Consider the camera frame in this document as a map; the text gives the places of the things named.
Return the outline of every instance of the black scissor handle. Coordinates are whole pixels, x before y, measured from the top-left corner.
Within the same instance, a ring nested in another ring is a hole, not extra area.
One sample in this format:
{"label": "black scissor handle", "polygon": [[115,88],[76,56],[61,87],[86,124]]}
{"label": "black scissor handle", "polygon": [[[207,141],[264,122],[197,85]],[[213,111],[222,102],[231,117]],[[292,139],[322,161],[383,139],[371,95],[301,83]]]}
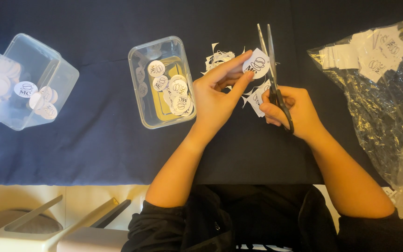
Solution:
{"label": "black scissor handle", "polygon": [[289,129],[287,129],[285,126],[284,126],[284,129],[287,132],[290,132],[290,133],[293,134],[295,129],[293,127],[292,116],[290,115],[290,112],[288,111],[287,106],[285,106],[281,91],[279,89],[277,89],[277,88],[270,87],[269,100],[270,100],[271,103],[273,103],[274,105],[278,106],[284,112],[285,116],[287,117],[288,125],[289,125]]}

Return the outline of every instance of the sleeve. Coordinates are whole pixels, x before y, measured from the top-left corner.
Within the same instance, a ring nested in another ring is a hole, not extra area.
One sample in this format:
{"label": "sleeve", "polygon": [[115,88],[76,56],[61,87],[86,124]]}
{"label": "sleeve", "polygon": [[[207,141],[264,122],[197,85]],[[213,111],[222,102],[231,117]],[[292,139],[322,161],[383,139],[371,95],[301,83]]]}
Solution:
{"label": "sleeve", "polygon": [[147,201],[129,224],[129,240],[121,252],[180,251],[184,232],[183,207],[161,208]]}
{"label": "sleeve", "polygon": [[380,219],[342,216],[339,225],[340,251],[403,252],[403,220],[397,209],[392,215]]}

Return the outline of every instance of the beige floor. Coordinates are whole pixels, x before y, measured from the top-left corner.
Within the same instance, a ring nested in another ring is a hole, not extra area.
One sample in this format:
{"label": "beige floor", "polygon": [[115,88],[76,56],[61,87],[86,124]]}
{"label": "beige floor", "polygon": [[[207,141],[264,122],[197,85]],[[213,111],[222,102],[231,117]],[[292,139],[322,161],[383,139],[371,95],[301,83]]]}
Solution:
{"label": "beige floor", "polygon": [[[324,185],[316,185],[326,198],[332,213],[335,228],[338,230],[338,213],[330,202]],[[119,202],[131,199],[131,205],[107,228],[128,230],[132,214],[139,213],[148,186],[0,186],[0,211],[6,209],[34,209],[63,195],[63,200],[45,214],[59,221],[62,226],[72,225],[77,220],[115,197]]]}

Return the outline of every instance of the scissor blade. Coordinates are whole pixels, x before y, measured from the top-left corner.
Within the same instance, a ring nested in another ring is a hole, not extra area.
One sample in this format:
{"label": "scissor blade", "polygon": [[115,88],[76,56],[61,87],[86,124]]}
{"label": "scissor blade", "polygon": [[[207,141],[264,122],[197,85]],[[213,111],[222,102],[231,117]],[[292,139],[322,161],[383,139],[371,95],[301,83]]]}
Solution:
{"label": "scissor blade", "polygon": [[259,32],[259,41],[261,42],[261,50],[268,56],[267,48],[265,47],[264,37],[262,37],[261,27],[257,24],[257,31]]}
{"label": "scissor blade", "polygon": [[276,77],[276,63],[274,61],[273,39],[271,37],[270,24],[267,24],[267,35],[268,35],[268,53],[269,53],[268,57],[270,58],[270,72],[274,81],[274,85],[276,88],[278,88],[278,79]]}

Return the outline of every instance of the black tablecloth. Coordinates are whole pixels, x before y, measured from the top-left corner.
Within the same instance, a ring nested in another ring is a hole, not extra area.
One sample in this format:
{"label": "black tablecloth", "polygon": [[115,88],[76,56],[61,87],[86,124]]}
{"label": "black tablecloth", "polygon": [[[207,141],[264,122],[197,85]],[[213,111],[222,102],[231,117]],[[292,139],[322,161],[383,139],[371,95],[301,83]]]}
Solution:
{"label": "black tablecloth", "polygon": [[[22,131],[0,123],[0,184],[149,184],[194,120],[143,127],[127,60],[130,49],[178,36],[196,79],[205,71],[211,43],[236,54],[243,46],[260,47],[257,23],[272,26],[281,63],[278,81],[308,89],[326,128],[382,183],[358,145],[343,93],[316,69],[306,50],[400,20],[403,2],[386,0],[0,1],[0,53],[14,35],[26,33],[80,72],[53,123]],[[304,141],[267,125],[249,105],[241,106],[242,101],[207,146],[196,183],[322,183]]]}

